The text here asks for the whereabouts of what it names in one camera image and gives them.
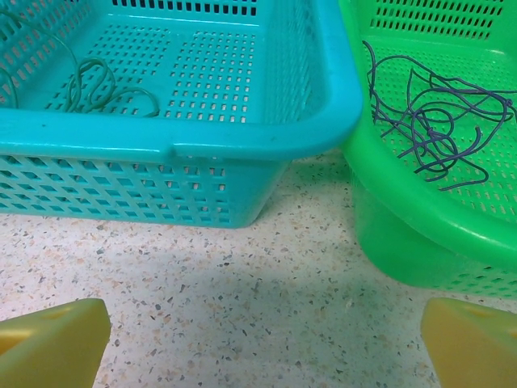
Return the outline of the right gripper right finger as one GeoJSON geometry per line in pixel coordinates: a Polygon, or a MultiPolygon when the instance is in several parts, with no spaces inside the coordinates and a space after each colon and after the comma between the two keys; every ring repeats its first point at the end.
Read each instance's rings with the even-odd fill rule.
{"type": "Polygon", "coordinates": [[[422,338],[442,387],[516,386],[515,313],[432,298],[422,338]]]}

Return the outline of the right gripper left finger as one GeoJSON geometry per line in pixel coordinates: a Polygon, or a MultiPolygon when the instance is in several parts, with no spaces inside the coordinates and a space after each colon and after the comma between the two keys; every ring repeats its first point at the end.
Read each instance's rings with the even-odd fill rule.
{"type": "Polygon", "coordinates": [[[2,387],[92,387],[111,324],[86,298],[1,322],[2,387]]]}

